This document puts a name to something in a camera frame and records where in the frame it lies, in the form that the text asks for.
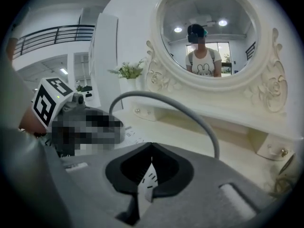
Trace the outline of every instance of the drawer knob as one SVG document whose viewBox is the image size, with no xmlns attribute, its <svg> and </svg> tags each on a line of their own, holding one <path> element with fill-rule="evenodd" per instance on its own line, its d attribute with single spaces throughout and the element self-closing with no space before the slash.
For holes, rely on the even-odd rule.
<svg viewBox="0 0 304 228">
<path fill-rule="evenodd" d="M 281 150 L 281 156 L 282 157 L 285 157 L 287 154 L 288 154 L 288 150 L 286 150 L 286 149 Z"/>
</svg>

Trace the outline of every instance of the window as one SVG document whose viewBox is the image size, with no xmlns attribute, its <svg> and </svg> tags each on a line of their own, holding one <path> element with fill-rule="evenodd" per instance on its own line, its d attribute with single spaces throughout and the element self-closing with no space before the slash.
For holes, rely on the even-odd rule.
<svg viewBox="0 0 304 228">
<path fill-rule="evenodd" d="M 231 65 L 231 55 L 230 55 L 230 46 L 229 42 L 213 42 L 206 43 L 206 47 L 211 48 L 219 52 L 220 57 L 222 58 L 222 63 L 229 63 L 230 65 L 222 65 L 222 76 L 229 76 L 232 74 L 232 65 Z M 186 46 L 187 55 L 195 50 L 193 45 Z"/>
</svg>

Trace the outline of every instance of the oval mirror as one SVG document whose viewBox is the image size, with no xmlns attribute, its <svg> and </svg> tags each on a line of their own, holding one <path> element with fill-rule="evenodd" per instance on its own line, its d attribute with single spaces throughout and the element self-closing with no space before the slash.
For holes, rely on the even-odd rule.
<svg viewBox="0 0 304 228">
<path fill-rule="evenodd" d="M 207 77 L 236 74 L 257 48 L 253 23 L 236 0 L 169 0 L 161 37 L 177 67 Z"/>
</svg>

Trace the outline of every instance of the decorative carving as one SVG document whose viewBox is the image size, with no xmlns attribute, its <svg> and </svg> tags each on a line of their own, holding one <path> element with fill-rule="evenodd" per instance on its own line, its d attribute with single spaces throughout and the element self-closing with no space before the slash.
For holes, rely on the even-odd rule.
<svg viewBox="0 0 304 228">
<path fill-rule="evenodd" d="M 147 46 L 151 49 L 147 51 L 151 57 L 146 77 L 148 89 L 152 92 L 159 92 L 164 89 L 168 90 L 168 92 L 172 92 L 174 89 L 181 89 L 181 84 L 176 82 L 155 58 L 155 52 L 150 41 L 147 41 Z"/>
<path fill-rule="evenodd" d="M 272 34 L 272 53 L 265 71 L 261 74 L 258 85 L 251 85 L 245 90 L 253 105 L 262 103 L 270 112 L 281 112 L 287 99 L 287 82 L 279 52 L 283 48 L 276 42 L 279 32 L 276 28 Z"/>
</svg>

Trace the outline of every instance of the black railing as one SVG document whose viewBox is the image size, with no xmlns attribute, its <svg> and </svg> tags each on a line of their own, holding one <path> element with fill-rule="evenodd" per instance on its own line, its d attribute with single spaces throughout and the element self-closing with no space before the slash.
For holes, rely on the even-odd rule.
<svg viewBox="0 0 304 228">
<path fill-rule="evenodd" d="M 254 42 L 246 51 L 247 61 L 253 56 L 255 49 L 256 49 L 256 42 Z"/>
<path fill-rule="evenodd" d="M 53 44 L 90 41 L 94 27 L 94 25 L 67 25 L 47 28 L 28 34 L 19 39 L 15 48 L 14 58 Z"/>
</svg>

